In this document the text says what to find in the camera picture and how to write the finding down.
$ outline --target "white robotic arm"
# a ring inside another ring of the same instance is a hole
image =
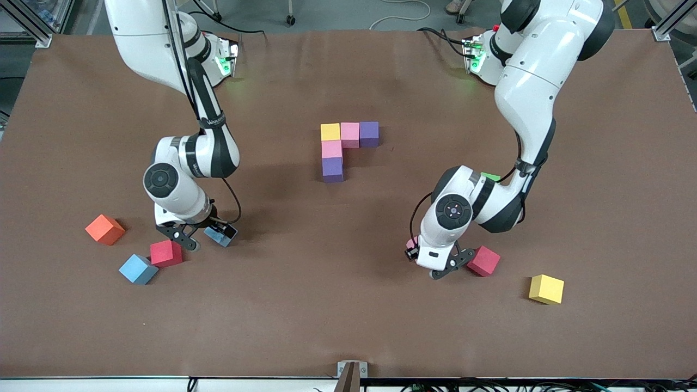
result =
[[[417,248],[407,251],[420,266],[441,278],[464,265],[457,239],[474,220],[492,233],[520,222],[525,200],[547,159],[556,122],[552,109],[577,59],[600,50],[614,28],[602,0],[506,0],[497,31],[464,43],[466,67],[496,85],[496,106],[519,138],[511,180],[501,185],[460,166],[447,170],[431,195]],[[452,249],[458,251],[453,255]]]
[[[202,33],[173,0],[106,0],[107,15],[123,61],[134,72],[184,93],[199,122],[198,133],[164,137],[143,177],[155,202],[157,229],[188,250],[199,247],[191,235],[212,227],[224,235],[236,230],[217,217],[213,200],[194,177],[227,178],[240,155],[220,109],[213,85],[234,70],[237,45]],[[191,226],[193,230],[184,232]]]

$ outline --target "brown table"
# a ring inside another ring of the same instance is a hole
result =
[[[423,33],[245,36],[241,55],[216,89],[242,153],[240,235],[198,234],[200,252],[140,287],[118,268],[163,240],[141,178],[161,137],[196,129],[187,101],[111,37],[36,52],[0,144],[0,375],[694,372],[697,132],[667,43],[616,31],[578,64],[527,220],[462,239],[501,255],[495,274],[438,282],[402,253],[408,219],[445,169],[513,164],[493,89]],[[382,145],[322,183],[319,124],[367,120]],[[220,180],[200,184],[234,215]],[[84,232],[100,213],[128,228],[114,246]],[[539,273],[565,280],[562,305],[526,298]]]

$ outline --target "yellow cube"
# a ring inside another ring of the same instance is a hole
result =
[[[533,277],[533,283],[530,285],[530,294],[528,297],[551,305],[553,303],[562,303],[563,292],[563,280],[555,279],[547,275],[538,275]]]
[[[327,140],[341,140],[342,132],[341,127],[338,123],[336,124],[322,124],[320,126],[320,131],[322,133],[322,142]]]

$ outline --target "purple cube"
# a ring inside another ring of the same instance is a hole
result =
[[[324,182],[342,182],[344,180],[344,165],[341,158],[322,158],[322,177]]]
[[[380,127],[377,121],[361,121],[360,146],[377,147],[380,144]]]

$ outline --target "orange cube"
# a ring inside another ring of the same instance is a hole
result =
[[[85,227],[85,230],[92,236],[94,241],[105,245],[114,245],[126,233],[118,222],[103,214]]]

